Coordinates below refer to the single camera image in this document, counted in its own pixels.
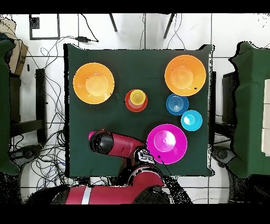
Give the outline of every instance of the blue cup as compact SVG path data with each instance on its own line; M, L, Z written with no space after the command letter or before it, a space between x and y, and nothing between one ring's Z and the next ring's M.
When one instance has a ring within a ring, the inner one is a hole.
M181 115L188 109L188 98L171 94L166 100L166 108L172 115Z

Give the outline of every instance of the magenta plate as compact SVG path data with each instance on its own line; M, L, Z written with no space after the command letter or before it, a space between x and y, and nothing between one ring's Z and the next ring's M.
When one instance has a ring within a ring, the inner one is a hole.
M147 149L158 163L176 163L186 153L187 138L175 125L159 125L149 133Z

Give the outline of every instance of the dark green tablecloth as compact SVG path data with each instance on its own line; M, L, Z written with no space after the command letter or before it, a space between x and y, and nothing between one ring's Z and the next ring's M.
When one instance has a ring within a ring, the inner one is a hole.
M170 123L186 134L188 148L177 163L167 165L172 175L212 175L207 167L207 108L208 62L211 45L201 50L82 50L71 44L64 46L65 66L68 63L69 79L69 156L70 176L117 176L122 158L93 153L88 147L88 135L92 130L106 128L110 132L129 135L146 141L149 132L160 124ZM201 91L188 97L189 109L201 113L203 124L196 132L184 130L180 117L166 110L166 99L171 94L164 74L167 64L174 57L189 54L197 57L205 66L207 79ZM73 90L73 77L77 69L90 62L98 62L110 69L115 88L112 96L102 104L89 105L81 101ZM124 104L124 97L131 89L142 89L148 97L144 111L133 113ZM166 167L157 165L169 175Z
M18 174L20 171L9 160L7 155L11 127L11 104L9 96L9 68L4 58L6 53L14 46L10 40L0 40L0 172L10 175Z
M254 48L248 42L238 44L238 49L231 58L239 76L233 144L237 157L229 163L229 168L239 178L270 175L270 157L261 152L264 81L270 79L270 50Z

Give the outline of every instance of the power adapter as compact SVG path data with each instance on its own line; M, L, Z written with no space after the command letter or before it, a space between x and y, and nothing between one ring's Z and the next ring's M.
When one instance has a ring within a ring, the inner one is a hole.
M82 43L88 43L90 41L93 41L93 40L88 39L86 36L78 36L75 39L78 40L79 42L82 42Z

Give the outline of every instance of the red plate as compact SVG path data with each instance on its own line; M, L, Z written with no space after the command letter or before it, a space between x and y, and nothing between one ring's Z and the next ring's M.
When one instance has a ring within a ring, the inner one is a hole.
M142 105L134 105L131 100L130 100L130 94L131 92L134 91L134 89L130 90L127 94L126 94L126 97L124 98L124 102L126 104L126 107L132 111L132 112L141 112L142 110L144 110L146 108L146 105L147 105L147 96L146 96L146 99L144 101L144 103Z

